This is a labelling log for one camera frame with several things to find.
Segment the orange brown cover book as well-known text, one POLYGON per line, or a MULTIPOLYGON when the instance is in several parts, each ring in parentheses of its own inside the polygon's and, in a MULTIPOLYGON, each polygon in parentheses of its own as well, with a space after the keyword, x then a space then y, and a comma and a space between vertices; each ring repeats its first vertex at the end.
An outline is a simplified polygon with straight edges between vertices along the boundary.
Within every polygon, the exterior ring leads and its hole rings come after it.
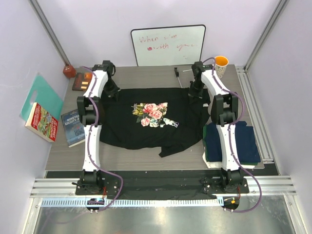
POLYGON ((90 72, 78 72, 72 86, 73 91, 86 91, 91 83, 93 74, 90 72))

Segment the white mug orange inside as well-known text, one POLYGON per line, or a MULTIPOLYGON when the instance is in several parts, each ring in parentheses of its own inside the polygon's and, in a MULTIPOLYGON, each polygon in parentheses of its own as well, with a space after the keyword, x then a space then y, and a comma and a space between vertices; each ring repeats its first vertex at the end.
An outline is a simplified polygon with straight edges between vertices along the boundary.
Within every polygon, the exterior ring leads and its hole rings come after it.
POLYGON ((214 70, 218 78, 221 79, 224 76, 226 68, 229 64, 229 60, 225 56, 216 56, 214 60, 215 60, 214 70))

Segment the black t shirt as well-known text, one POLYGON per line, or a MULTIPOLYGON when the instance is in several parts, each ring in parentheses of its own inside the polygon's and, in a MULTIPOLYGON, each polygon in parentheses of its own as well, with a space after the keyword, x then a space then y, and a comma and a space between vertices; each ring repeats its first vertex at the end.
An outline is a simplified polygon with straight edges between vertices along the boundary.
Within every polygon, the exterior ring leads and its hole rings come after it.
POLYGON ((188 88, 123 89, 118 100, 102 94, 99 140, 129 150, 159 147, 160 157, 180 153, 202 140, 210 102, 207 89, 200 98, 188 88))

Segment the blue cover book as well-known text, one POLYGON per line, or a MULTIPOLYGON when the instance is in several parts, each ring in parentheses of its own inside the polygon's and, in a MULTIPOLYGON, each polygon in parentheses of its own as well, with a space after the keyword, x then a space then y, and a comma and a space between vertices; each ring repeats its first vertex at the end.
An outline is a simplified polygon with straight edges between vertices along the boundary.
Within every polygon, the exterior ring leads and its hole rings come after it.
POLYGON ((76 146, 85 141, 84 126, 80 122, 78 109, 61 115, 61 120, 68 147, 76 146))

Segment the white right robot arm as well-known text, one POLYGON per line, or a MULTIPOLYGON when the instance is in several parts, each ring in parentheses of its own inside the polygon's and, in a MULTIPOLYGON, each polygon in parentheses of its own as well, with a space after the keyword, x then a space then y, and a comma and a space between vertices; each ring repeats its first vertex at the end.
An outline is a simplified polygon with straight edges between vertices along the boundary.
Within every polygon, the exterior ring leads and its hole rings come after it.
POLYGON ((204 86, 213 95, 210 116, 216 125, 222 152, 220 187, 226 193, 234 193, 243 183, 235 140, 235 124, 239 120, 238 102, 241 98, 221 82, 214 64, 205 65, 197 61, 192 65, 192 72, 194 81, 191 82, 189 96, 201 98, 204 86))

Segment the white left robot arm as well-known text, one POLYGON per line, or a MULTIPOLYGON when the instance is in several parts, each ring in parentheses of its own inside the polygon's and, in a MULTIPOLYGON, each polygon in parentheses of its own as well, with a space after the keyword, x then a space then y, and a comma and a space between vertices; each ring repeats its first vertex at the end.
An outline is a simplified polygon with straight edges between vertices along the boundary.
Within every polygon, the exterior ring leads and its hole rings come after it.
POLYGON ((77 97, 79 120, 85 133, 85 156, 82 172, 76 183, 76 194, 99 195, 104 190, 103 170, 99 160, 99 138, 105 115, 101 96, 104 94, 117 101, 120 88, 112 79, 116 67, 111 61, 104 60, 102 64, 85 69, 91 72, 92 78, 84 95, 77 97))

